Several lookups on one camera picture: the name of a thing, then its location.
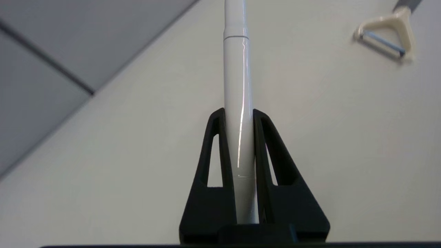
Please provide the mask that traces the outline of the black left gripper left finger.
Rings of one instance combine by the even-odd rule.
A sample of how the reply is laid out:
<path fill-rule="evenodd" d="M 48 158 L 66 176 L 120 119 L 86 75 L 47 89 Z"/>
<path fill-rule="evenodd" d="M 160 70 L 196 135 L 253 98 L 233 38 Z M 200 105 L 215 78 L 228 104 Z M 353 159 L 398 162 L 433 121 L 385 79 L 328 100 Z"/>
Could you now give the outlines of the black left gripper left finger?
<path fill-rule="evenodd" d="M 219 140 L 222 187 L 208 187 L 214 136 Z M 181 243 L 217 243 L 219 231 L 237 223 L 233 171 L 226 135 L 225 109 L 211 113 L 192 187 L 179 225 Z"/>

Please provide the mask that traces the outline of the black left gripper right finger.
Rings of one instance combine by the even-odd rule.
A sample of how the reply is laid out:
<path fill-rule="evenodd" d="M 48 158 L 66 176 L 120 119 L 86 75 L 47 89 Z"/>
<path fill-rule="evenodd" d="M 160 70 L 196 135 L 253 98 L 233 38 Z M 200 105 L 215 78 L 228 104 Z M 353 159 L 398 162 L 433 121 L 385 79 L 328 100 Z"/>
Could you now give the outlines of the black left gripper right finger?
<path fill-rule="evenodd" d="M 298 241 L 326 241 L 329 220 L 274 123 L 260 110 L 253 115 L 259 220 L 290 226 Z"/>

